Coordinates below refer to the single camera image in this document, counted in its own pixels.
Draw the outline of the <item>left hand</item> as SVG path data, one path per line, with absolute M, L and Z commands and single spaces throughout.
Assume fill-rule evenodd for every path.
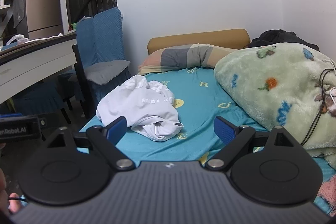
M 8 198 L 18 198 L 16 193 L 8 195 L 6 192 L 6 179 L 3 171 L 0 169 L 0 208 L 1 211 L 7 215 L 10 213 L 17 213 L 21 210 L 22 203 L 18 200 L 8 200 Z

